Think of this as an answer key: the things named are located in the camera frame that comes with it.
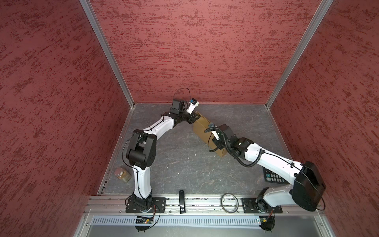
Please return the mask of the brown cardboard box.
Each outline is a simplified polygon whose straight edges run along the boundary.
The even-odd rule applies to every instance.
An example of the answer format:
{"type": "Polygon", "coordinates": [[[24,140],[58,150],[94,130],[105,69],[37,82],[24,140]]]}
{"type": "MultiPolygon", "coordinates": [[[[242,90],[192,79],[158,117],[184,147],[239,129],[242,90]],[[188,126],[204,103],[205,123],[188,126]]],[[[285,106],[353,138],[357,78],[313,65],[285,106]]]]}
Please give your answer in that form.
{"type": "Polygon", "coordinates": [[[192,124],[193,132],[208,146],[209,150],[216,149],[217,145],[214,141],[217,141],[214,134],[211,132],[204,132],[209,128],[209,125],[212,123],[206,117],[204,117],[200,112],[195,113],[199,118],[192,124]]]}

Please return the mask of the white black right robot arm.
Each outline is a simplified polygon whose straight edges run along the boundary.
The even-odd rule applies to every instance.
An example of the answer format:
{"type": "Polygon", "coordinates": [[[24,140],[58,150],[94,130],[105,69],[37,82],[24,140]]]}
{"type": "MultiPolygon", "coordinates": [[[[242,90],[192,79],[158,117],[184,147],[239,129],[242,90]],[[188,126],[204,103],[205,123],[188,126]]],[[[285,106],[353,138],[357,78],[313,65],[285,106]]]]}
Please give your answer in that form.
{"type": "Polygon", "coordinates": [[[287,182],[277,188],[264,188],[256,197],[254,207],[268,213],[283,205],[297,205],[307,211],[316,211],[326,186],[315,164],[304,164],[273,153],[252,140],[237,138],[229,126],[213,126],[205,129],[212,133],[217,149],[226,151],[243,167],[262,166],[287,182]]]}

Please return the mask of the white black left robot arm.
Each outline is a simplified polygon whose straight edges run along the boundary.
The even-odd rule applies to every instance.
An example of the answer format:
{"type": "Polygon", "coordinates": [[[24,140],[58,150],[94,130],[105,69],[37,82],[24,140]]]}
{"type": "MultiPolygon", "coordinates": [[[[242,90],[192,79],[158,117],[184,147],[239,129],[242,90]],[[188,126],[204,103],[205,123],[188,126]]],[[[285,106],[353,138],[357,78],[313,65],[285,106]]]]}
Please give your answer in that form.
{"type": "Polygon", "coordinates": [[[200,118],[194,110],[199,102],[192,98],[188,102],[174,99],[170,110],[145,129],[135,129],[128,139],[129,145],[122,158],[128,159],[128,167],[134,174],[135,189],[132,200],[139,209],[147,210],[153,204],[150,182],[150,167],[155,161],[157,141],[181,122],[193,124],[200,118]]]}

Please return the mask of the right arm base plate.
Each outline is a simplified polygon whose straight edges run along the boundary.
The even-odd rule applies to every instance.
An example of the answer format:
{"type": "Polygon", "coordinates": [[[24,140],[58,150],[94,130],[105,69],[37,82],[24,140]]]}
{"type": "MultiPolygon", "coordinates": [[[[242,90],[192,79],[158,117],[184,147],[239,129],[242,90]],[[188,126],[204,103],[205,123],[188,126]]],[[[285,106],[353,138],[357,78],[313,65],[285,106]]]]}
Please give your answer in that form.
{"type": "Polygon", "coordinates": [[[257,201],[256,198],[248,197],[241,199],[241,205],[245,214],[281,214],[281,206],[271,207],[263,199],[257,201]]]}

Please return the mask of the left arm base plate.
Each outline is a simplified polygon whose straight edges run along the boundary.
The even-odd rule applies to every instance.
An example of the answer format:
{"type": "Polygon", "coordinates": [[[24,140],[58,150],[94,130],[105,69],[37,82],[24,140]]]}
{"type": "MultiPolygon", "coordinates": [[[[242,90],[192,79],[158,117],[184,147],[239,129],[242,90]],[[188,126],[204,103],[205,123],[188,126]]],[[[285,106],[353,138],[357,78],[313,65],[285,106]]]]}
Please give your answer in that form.
{"type": "Polygon", "coordinates": [[[126,213],[151,213],[160,214],[165,212],[166,198],[152,197],[141,199],[138,197],[130,197],[126,201],[126,213]]]}

